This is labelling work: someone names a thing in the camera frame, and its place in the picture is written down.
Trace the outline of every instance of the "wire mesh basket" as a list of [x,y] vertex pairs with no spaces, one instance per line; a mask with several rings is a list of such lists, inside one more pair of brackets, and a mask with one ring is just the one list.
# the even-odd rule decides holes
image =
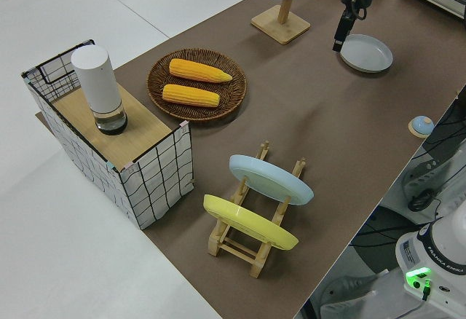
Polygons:
[[85,41],[22,73],[42,115],[66,154],[86,177],[144,229],[193,188],[191,130],[188,122],[117,169],[54,106],[80,88],[71,64],[73,51]]

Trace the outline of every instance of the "table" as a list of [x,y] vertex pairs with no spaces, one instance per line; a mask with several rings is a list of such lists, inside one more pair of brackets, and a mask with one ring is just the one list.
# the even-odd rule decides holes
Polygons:
[[[195,189],[144,231],[223,318],[292,318],[419,148],[408,122],[420,114],[438,121],[465,84],[461,22],[423,1],[374,0],[367,20],[356,22],[353,33],[382,40],[394,54],[380,74],[355,71],[331,51],[339,0],[295,0],[291,11],[311,28],[285,46],[250,24],[274,4],[244,0],[116,70],[119,83],[171,127],[179,121],[146,93],[147,74],[164,55],[217,50],[248,78],[236,118],[193,125]],[[273,250],[256,280],[242,260],[208,255],[215,220],[202,197],[229,198],[236,187],[230,155],[254,155],[264,140],[268,160],[286,170],[306,157],[302,179],[315,198],[288,209],[282,226],[299,244]],[[262,216],[275,209],[252,192],[244,206]]]

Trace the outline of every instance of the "light blue plate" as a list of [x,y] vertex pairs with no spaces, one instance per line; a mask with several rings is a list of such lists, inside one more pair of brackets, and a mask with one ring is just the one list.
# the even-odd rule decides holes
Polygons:
[[302,180],[255,157],[232,155],[230,170],[238,181],[246,177],[246,185],[251,189],[280,202],[291,197],[290,205],[304,205],[314,197],[312,189]]

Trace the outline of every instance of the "plate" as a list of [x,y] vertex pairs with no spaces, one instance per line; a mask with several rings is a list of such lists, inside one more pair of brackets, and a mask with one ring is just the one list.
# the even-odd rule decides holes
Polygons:
[[275,248],[291,250],[298,243],[298,239],[282,227],[220,197],[205,195],[204,209],[240,232],[263,243],[271,243]]
[[341,47],[341,59],[363,73],[379,73],[393,63],[390,49],[378,39],[367,35],[349,35]]
[[266,197],[284,202],[291,197],[290,205],[305,205],[313,197],[314,192],[301,179],[291,173],[255,157],[232,155],[230,170],[233,176]]
[[[200,82],[170,75],[168,66],[173,58],[192,60],[219,68],[232,75],[230,82]],[[162,99],[166,84],[181,84],[218,93],[220,103],[216,108],[187,106],[170,103]],[[147,76],[147,90],[152,101],[165,113],[192,122],[206,122],[231,114],[241,104],[246,94],[246,76],[242,69],[229,57],[212,50],[189,48],[164,56],[155,63]]]

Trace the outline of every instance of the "wicker plate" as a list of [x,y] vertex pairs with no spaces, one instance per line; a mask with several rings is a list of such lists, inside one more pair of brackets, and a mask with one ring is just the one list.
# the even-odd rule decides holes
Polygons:
[[[168,66],[173,58],[182,58],[204,63],[209,66],[215,66],[232,75],[233,80],[215,84],[172,76],[170,75]],[[200,48],[180,50],[164,56],[155,63],[147,77],[149,96],[156,106],[174,117],[193,122],[220,119],[232,113],[245,97],[246,83],[244,72],[232,59],[221,53]],[[183,86],[196,87],[218,93],[220,95],[220,103],[216,108],[205,108],[166,102],[162,99],[163,87],[166,84],[181,84]]]

